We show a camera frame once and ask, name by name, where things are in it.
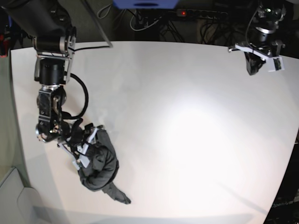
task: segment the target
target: white tabletop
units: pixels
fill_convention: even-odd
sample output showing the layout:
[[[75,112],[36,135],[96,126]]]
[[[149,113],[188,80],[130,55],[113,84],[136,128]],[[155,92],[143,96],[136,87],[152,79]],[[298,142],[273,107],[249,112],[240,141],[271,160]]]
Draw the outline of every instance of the white tabletop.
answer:
[[[54,223],[263,223],[299,127],[298,60],[249,76],[244,54],[225,47],[115,42],[77,52],[72,72],[90,95],[84,124],[110,134],[114,183],[132,200],[124,205],[86,189],[69,156],[37,140],[35,55],[12,52],[14,92],[28,175]],[[65,89],[63,108],[75,115],[83,91],[74,80]]]

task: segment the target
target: blue box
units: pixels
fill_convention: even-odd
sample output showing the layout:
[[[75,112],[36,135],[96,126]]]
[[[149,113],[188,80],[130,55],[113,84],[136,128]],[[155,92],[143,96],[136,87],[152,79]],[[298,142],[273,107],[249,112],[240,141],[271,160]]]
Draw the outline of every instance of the blue box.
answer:
[[[114,4],[124,8],[174,8],[178,0],[114,0]]]

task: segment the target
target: white table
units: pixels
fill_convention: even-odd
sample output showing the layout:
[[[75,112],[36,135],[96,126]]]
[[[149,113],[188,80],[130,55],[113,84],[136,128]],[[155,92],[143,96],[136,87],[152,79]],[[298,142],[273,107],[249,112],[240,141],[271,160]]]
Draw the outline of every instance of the white table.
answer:
[[[298,60],[251,77],[244,54],[224,47],[115,42],[77,52],[72,72],[90,94],[84,124],[110,134],[120,161],[114,183],[132,200],[124,205],[87,190],[69,156],[37,140],[35,51],[12,57],[29,178],[54,223],[263,223],[299,127]],[[64,110],[75,115],[83,91],[74,80],[65,89]]]

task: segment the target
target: power strip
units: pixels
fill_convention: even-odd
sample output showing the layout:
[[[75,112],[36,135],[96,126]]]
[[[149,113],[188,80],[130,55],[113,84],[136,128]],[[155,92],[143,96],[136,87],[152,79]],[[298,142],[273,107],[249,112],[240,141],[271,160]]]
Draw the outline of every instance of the power strip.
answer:
[[[196,17],[202,19],[226,19],[228,13],[209,11],[209,10],[195,10],[195,9],[177,9],[178,17]]]

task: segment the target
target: gray cloth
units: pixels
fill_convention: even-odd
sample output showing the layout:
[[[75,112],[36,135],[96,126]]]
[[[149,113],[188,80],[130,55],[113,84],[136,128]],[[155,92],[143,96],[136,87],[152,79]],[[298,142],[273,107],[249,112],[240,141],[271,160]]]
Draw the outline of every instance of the gray cloth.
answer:
[[[91,191],[103,190],[112,199],[130,204],[130,199],[112,183],[119,163],[106,130],[100,129],[97,137],[98,143],[90,146],[86,154],[91,162],[78,171],[81,183]]]

